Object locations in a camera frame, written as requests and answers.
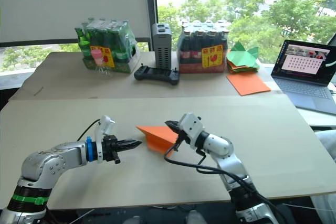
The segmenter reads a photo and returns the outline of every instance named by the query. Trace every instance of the green stripe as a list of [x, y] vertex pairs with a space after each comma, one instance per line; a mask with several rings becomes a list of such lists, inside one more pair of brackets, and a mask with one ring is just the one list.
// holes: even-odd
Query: green stripe
[[18, 201], [23, 201], [23, 202], [29, 202], [29, 203], [34, 203], [34, 205], [43, 205], [45, 202], [48, 201], [49, 197], [25, 197], [25, 196], [20, 196], [13, 194], [12, 199], [18, 200]]

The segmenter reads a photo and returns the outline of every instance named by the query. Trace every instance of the laptop keyboard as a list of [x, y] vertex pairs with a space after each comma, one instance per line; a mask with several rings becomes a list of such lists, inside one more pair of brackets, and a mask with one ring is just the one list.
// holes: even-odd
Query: laptop keyboard
[[287, 81], [281, 79], [277, 79], [276, 83], [283, 91], [299, 94], [307, 94], [313, 97], [331, 99], [330, 95], [328, 94], [329, 90], [326, 89], [325, 87], [313, 86], [305, 83]]

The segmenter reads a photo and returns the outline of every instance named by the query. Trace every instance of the game controller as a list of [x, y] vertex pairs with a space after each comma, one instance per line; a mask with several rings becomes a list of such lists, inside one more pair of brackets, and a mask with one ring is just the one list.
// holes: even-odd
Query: game controller
[[177, 85], [180, 79], [180, 73], [175, 68], [167, 70], [161, 68], [150, 68], [141, 64], [141, 67], [134, 73], [134, 78], [137, 80], [158, 80], [169, 82], [171, 85]]

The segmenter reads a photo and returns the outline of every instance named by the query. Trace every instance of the blue ring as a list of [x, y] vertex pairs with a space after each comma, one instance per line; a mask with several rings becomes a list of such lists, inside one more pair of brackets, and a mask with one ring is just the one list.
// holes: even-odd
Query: blue ring
[[86, 143], [88, 145], [88, 157], [89, 157], [89, 162], [93, 161], [93, 149], [92, 149], [92, 139], [91, 137], [86, 138]]

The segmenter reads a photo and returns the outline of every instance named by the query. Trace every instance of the laptop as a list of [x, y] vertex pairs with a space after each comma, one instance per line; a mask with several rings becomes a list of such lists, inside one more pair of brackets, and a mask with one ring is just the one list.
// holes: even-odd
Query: laptop
[[336, 114], [327, 88], [335, 72], [336, 47], [285, 40], [271, 75], [296, 107]]

